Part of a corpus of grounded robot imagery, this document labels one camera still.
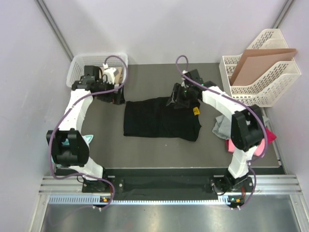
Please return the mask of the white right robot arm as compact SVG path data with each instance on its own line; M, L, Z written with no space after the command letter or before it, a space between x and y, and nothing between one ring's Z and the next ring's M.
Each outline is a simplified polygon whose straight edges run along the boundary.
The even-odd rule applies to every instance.
M224 194L237 191L248 177L255 151L265 138L265 126L259 106L246 106L229 97L213 82L204 82L197 70L182 71L182 83L176 83L167 105L189 108L202 101L219 111L230 122L230 138L235 146L226 174L212 184L213 191Z

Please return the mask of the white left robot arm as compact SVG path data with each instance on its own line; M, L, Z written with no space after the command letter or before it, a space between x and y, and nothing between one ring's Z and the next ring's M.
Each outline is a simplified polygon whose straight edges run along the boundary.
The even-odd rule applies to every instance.
M101 192L111 189L112 185L104 177L104 167L90 157L90 145L81 130L94 98L123 103L123 85L121 67L110 67L106 63L102 67L85 66L84 74L71 85L69 104L62 119L46 134L51 163L74 170L74 175L81 176L84 184Z

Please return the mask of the black t shirt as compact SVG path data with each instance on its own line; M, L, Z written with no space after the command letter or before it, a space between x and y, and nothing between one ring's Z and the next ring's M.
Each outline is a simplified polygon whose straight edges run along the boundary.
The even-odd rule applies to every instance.
M199 102L190 108L167 106L168 97L144 101L127 101L124 112L124 136L143 138L181 138L190 142L198 139Z

